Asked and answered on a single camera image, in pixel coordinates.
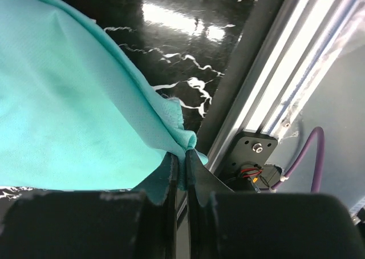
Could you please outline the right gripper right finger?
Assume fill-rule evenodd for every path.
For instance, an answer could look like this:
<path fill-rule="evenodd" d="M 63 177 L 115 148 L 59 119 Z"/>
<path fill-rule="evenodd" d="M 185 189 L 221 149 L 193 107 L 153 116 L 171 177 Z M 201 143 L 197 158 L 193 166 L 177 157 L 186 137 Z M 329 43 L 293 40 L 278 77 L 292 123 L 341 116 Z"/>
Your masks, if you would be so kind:
<path fill-rule="evenodd" d="M 321 194 L 233 192 L 186 153 L 192 258 L 363 258 L 343 204 Z"/>

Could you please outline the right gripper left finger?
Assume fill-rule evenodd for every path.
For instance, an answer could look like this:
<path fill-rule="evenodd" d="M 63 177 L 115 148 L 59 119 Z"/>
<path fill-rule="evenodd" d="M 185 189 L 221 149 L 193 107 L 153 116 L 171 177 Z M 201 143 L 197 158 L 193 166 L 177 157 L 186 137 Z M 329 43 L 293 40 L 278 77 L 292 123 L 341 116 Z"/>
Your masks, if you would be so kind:
<path fill-rule="evenodd" d="M 31 191 L 1 216 L 2 258 L 175 258 L 178 160 L 129 191 Z"/>

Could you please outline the teal t shirt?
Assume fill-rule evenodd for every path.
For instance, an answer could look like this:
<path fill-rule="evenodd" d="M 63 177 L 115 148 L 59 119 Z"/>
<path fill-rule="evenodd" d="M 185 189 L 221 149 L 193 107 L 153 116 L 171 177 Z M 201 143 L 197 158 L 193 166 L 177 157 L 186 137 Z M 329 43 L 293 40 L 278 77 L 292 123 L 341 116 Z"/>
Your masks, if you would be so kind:
<path fill-rule="evenodd" d="M 116 43 L 61 0 L 1 0 L 1 186 L 132 189 L 197 137 Z"/>

